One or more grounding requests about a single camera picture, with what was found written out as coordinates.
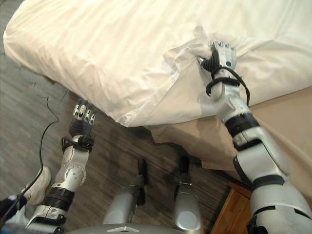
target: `mattress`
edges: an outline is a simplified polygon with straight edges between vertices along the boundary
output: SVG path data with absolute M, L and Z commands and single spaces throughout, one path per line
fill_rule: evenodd
M 312 87 L 251 107 L 253 115 L 284 151 L 290 180 L 312 207 Z M 233 166 L 236 149 L 217 117 L 149 126 L 157 143 L 173 142 L 201 159 L 204 168 L 224 170 L 238 178 Z
M 124 126 L 181 123 L 215 114 L 196 59 L 215 40 L 236 47 L 251 105 L 312 86 L 311 9 L 310 0 L 25 0 L 3 41 L 8 57 Z

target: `white bedsheet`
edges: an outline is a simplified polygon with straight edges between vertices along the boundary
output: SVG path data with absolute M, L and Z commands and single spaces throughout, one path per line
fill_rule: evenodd
M 6 55 L 125 126 L 214 115 L 195 56 L 223 40 L 251 105 L 312 86 L 310 0 L 25 0 Z

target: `wooden floor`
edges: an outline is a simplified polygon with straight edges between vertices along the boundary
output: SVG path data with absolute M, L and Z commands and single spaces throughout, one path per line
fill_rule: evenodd
M 1 5 L 1 35 L 22 0 Z M 43 140 L 43 162 L 54 177 L 62 159 L 60 139 L 67 128 L 76 102 L 75 95 L 43 77 L 19 67 L 5 57 L 1 36 L 0 60 L 0 199 L 17 194 L 39 170 L 39 140 L 44 128 L 55 118 L 44 97 L 59 117 Z M 100 224 L 105 211 L 120 189 L 137 174 L 137 158 L 148 162 L 150 181 L 147 203 L 136 210 L 135 223 L 172 225 L 174 188 L 178 182 L 177 161 L 183 150 L 168 144 L 155 144 L 142 127 L 125 128 L 104 113 L 96 118 L 94 150 L 86 166 L 87 179 L 69 210 L 65 229 Z M 210 230 L 221 210 L 228 189 L 219 173 L 191 166 L 191 175 L 203 223 Z M 35 207 L 27 206 L 27 216 Z

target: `robot forearm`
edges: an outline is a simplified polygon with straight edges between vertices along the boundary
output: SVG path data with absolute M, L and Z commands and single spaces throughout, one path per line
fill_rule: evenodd
M 75 192 L 86 179 L 85 165 L 92 150 L 90 132 L 95 114 L 80 101 L 73 113 L 69 132 L 72 138 L 62 139 L 63 159 L 55 183 L 44 202 L 37 207 L 26 228 L 44 231 L 61 231 L 66 214 L 74 199 Z
M 206 92 L 238 150 L 234 166 L 241 179 L 253 187 L 249 233 L 308 233 L 312 228 L 312 212 L 288 180 L 287 159 L 239 96 L 238 86 L 243 81 L 233 71 L 235 49 L 214 42 L 212 55 L 210 60 L 200 60 L 213 78 Z

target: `white sneaker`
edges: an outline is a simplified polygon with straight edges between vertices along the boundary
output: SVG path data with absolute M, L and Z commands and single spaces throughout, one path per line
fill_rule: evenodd
M 37 205 L 41 203 L 45 197 L 45 191 L 51 181 L 51 172 L 48 167 L 43 166 L 43 170 L 37 181 L 24 194 L 27 204 Z
M 10 218 L 5 223 L 9 223 L 18 227 L 25 227 L 28 222 L 29 219 L 25 216 L 25 206 L 23 206 L 20 210 L 16 212 L 16 214 L 12 218 Z

